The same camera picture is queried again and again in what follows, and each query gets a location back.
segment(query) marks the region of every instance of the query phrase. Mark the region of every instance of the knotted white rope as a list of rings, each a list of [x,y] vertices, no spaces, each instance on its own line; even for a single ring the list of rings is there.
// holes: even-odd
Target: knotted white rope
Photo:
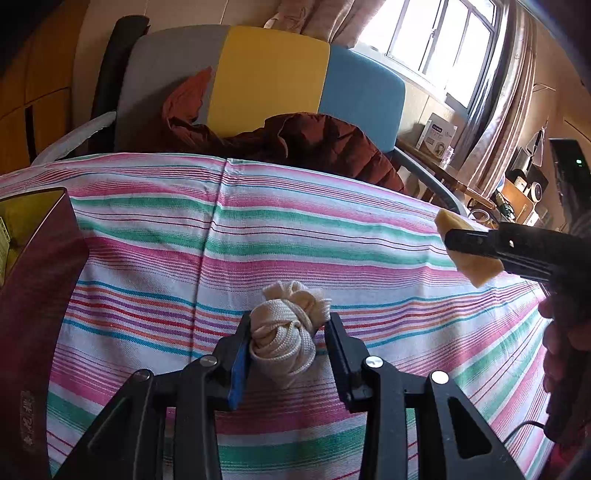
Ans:
[[[251,311],[251,358],[286,388],[314,361],[312,338],[330,317],[330,299],[298,281],[278,281],[262,292],[267,301]]]

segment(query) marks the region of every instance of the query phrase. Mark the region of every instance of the striped bedsheet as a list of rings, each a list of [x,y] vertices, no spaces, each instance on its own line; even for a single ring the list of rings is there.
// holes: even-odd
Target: striped bedsheet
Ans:
[[[130,373],[210,353],[275,280],[323,288],[347,331],[400,370],[449,372],[499,437],[546,419],[541,290],[508,274],[473,288],[446,255],[435,206],[310,171],[171,154],[31,167],[1,177],[0,195],[50,186],[68,189],[90,248],[53,360],[53,473]],[[225,479],[357,478],[365,415],[339,402],[322,331],[316,343],[291,388],[251,371],[240,409],[217,416]],[[412,411],[408,421],[416,478]],[[508,447],[534,479],[551,444],[526,427]]]

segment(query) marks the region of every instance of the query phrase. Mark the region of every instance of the finger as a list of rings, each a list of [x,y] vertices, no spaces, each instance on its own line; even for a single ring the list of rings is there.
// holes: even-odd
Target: finger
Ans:
[[[567,295],[552,295],[550,300],[553,309],[552,318],[559,329],[566,332],[580,323],[582,314],[580,305],[575,299]]]
[[[557,356],[546,352],[544,357],[544,373],[552,379],[560,381],[564,377],[565,364]]]
[[[546,297],[538,305],[538,312],[545,319],[551,319],[554,315],[554,307],[552,305],[552,297]]]
[[[556,389],[556,382],[552,379],[552,377],[545,375],[542,386],[544,387],[544,391],[546,393],[552,393]]]
[[[591,322],[585,322],[569,330],[569,341],[577,350],[591,351]]]
[[[566,341],[566,337],[560,331],[556,322],[550,322],[544,330],[544,337],[542,338],[542,345],[544,345],[552,355],[558,355],[562,349],[562,344]]]

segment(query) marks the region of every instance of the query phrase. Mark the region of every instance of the window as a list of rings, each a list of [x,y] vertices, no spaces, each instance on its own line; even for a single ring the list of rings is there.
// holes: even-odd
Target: window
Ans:
[[[386,0],[359,41],[467,109],[488,64],[495,13],[491,0]]]

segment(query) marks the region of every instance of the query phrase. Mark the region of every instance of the box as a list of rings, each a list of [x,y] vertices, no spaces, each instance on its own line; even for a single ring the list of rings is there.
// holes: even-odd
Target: box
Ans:
[[[439,115],[431,114],[427,125],[418,139],[417,150],[424,151],[434,157],[442,158],[452,143],[457,127],[444,120]]]
[[[50,480],[47,390],[89,251],[64,188],[0,199],[11,237],[0,287],[0,478]]]

